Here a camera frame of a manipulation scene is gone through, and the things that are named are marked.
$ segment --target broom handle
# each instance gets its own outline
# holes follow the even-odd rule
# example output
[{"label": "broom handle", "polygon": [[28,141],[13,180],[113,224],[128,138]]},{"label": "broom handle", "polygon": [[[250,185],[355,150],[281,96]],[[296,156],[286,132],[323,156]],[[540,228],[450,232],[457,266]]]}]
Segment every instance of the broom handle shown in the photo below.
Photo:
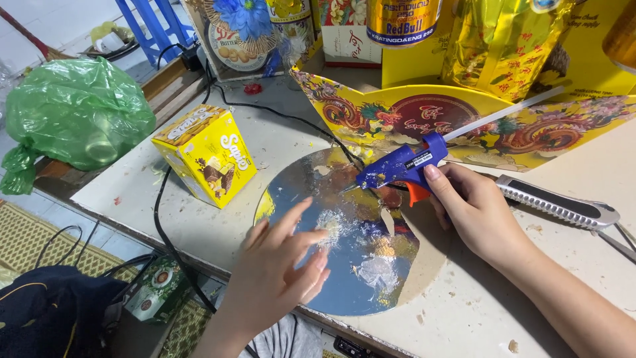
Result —
[{"label": "broom handle", "polygon": [[9,15],[9,13],[6,12],[2,8],[2,6],[0,6],[0,17],[5,19],[17,31],[19,31],[27,39],[29,39],[29,41],[31,41],[33,45],[35,45],[38,48],[38,50],[40,50],[40,52],[42,52],[45,58],[48,56],[48,47],[42,41],[40,41],[37,37],[35,37],[32,33],[30,33],[29,30],[27,30],[24,26],[22,26],[18,22],[18,20],[14,19],[11,15]]}]

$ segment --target orange trigger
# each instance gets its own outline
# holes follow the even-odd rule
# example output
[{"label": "orange trigger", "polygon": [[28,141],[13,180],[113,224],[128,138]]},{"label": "orange trigger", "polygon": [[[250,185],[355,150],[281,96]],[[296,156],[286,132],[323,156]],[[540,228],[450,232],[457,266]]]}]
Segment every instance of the orange trigger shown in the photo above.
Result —
[{"label": "orange trigger", "polygon": [[421,186],[417,185],[417,184],[413,184],[410,182],[405,182],[406,187],[408,188],[408,192],[409,194],[411,194],[411,203],[410,206],[413,207],[413,204],[417,203],[420,200],[424,200],[426,198],[428,198],[429,196],[431,196],[431,193],[422,188]]}]

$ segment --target dragon illustration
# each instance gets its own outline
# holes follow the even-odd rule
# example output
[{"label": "dragon illustration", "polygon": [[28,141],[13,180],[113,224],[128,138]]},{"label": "dragon illustration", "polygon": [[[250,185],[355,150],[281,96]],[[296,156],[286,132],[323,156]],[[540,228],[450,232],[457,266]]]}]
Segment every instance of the dragon illustration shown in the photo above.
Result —
[{"label": "dragon illustration", "polygon": [[381,102],[363,103],[356,107],[349,100],[336,95],[331,86],[315,86],[310,89],[312,99],[324,103],[322,114],[331,123],[342,125],[358,133],[370,133],[374,137],[380,131],[390,131],[393,123],[402,115],[387,109]]},{"label": "dragon illustration", "polygon": [[611,123],[606,116],[564,115],[560,118],[543,119],[541,116],[530,124],[518,123],[515,118],[504,117],[477,129],[475,135],[497,134],[499,138],[492,146],[481,140],[486,150],[504,154],[530,152],[556,152],[576,144],[586,131],[601,128]]}]

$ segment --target fingernail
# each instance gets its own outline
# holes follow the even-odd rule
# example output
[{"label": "fingernail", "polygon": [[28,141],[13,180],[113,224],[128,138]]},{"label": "fingernail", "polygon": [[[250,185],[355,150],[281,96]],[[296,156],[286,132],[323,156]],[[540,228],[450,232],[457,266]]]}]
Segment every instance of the fingernail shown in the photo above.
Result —
[{"label": "fingernail", "polygon": [[316,262],[316,267],[319,270],[324,270],[324,267],[327,266],[327,257],[326,256],[322,256],[317,262]]},{"label": "fingernail", "polygon": [[424,176],[430,181],[437,180],[440,175],[441,172],[439,169],[432,164],[429,164],[424,168]]}]

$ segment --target power adapter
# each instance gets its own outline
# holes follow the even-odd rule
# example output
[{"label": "power adapter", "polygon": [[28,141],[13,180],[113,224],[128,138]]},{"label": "power adapter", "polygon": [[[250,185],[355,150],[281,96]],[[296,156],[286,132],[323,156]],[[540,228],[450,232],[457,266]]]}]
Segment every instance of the power adapter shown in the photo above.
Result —
[{"label": "power adapter", "polygon": [[203,65],[197,56],[197,49],[199,48],[198,43],[195,46],[185,50],[181,54],[181,60],[183,61],[183,65],[186,66],[186,69],[191,72],[199,71],[203,69]]}]

